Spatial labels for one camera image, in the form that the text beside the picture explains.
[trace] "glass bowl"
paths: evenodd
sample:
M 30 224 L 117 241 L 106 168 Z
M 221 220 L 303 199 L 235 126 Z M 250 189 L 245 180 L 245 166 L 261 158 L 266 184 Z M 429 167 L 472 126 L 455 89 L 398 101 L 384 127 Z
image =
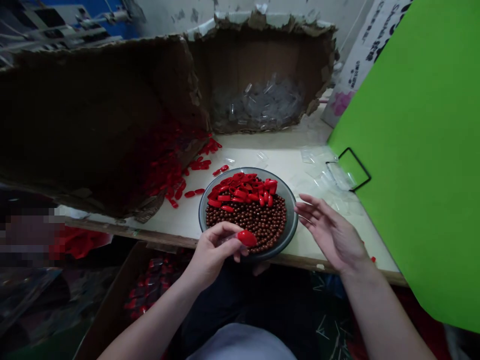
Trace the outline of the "glass bowl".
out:
M 256 167 L 238 167 L 238 168 L 226 171 L 221 175 L 217 176 L 210 183 L 210 185 L 208 185 L 208 187 L 205 189 L 205 192 L 203 193 L 200 200 L 200 206 L 198 207 L 198 220 L 200 221 L 200 228 L 202 232 L 204 232 L 209 228 L 207 226 L 207 219 L 206 219 L 206 214 L 207 214 L 206 210 L 209 202 L 209 199 L 207 198 L 207 196 L 212 192 L 212 188 L 215 185 L 220 184 L 220 182 L 223 179 L 229 178 L 233 176 L 235 173 L 240 173 L 240 172 L 245 174 L 252 174 L 252 173 L 257 174 L 257 176 L 262 180 L 265 180 L 268 178 L 272 180 L 277 180 L 278 184 L 276 188 L 276 193 L 285 199 L 285 208 L 286 208 L 285 230 L 283 231 L 283 234 L 278 239 L 277 243 L 275 243 L 273 247 L 265 251 L 262 251 L 260 253 L 255 253 L 255 254 L 249 254 L 248 256 L 244 256 L 241 258 L 241 261 L 244 263 L 247 263 L 247 262 L 256 263 L 256 262 L 265 261 L 281 253 L 283 249 L 287 247 L 287 245 L 290 243 L 290 241 L 294 237 L 295 231 L 297 231 L 297 225 L 299 222 L 299 215 L 296 212 L 294 212 L 294 206 L 296 202 L 295 196 L 292 193 L 292 191 L 289 189 L 287 184 L 275 174 L 260 168 L 256 168 Z

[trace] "clear plastic pieces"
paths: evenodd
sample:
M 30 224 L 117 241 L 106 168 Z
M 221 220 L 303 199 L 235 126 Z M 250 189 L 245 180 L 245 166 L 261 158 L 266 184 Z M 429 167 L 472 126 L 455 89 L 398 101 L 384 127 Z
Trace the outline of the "clear plastic pieces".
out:
M 365 215 L 358 197 L 350 191 L 357 185 L 352 174 L 345 173 L 329 146 L 302 146 L 300 155 L 304 174 L 297 173 L 288 181 L 296 198 L 306 193 L 324 199 L 343 216 Z
M 297 120 L 304 98 L 301 84 L 280 80 L 276 73 L 266 84 L 248 84 L 241 94 L 214 90 L 213 129 L 223 133 L 283 129 Z

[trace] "wall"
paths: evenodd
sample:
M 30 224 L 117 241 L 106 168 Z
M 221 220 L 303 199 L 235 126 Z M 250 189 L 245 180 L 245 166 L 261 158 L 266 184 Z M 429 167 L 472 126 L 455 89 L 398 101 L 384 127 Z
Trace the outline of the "wall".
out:
M 255 4 L 268 4 L 270 13 L 306 15 L 337 25 L 337 46 L 345 61 L 372 7 L 373 0 L 129 0 L 139 5 L 145 22 L 137 22 L 141 36 L 181 33 L 213 17 L 215 11 L 253 10 Z

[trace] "left hand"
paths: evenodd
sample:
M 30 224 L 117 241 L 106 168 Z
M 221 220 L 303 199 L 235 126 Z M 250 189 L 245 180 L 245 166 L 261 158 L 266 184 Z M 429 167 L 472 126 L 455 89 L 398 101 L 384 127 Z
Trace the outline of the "left hand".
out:
M 238 225 L 223 221 L 205 231 L 200 236 L 190 264 L 182 275 L 185 280 L 202 292 L 215 281 L 226 258 L 233 255 L 234 260 L 239 263 L 241 254 L 248 255 L 246 248 L 242 249 L 240 240 L 232 238 L 216 246 L 218 240 L 242 230 Z

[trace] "table edge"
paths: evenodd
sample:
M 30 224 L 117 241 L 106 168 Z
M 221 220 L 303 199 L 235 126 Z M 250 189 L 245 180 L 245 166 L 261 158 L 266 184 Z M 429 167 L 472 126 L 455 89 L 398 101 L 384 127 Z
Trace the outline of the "table edge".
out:
M 198 239 L 194 239 L 191 237 L 167 234 L 152 230 L 136 229 L 130 226 L 110 224 L 89 219 L 76 219 L 69 216 L 65 216 L 65 225 L 73 228 L 108 233 L 126 238 L 132 238 L 158 244 L 173 245 L 176 247 L 188 249 L 195 249 L 198 242 Z M 280 253 L 271 260 L 269 260 L 269 262 L 272 264 L 306 269 L 309 271 L 321 273 L 336 273 L 335 269 L 328 261 L 303 256 Z M 380 272 L 385 276 L 385 278 L 391 285 L 409 287 L 407 281 L 405 280 L 401 272 L 389 270 L 380 270 Z

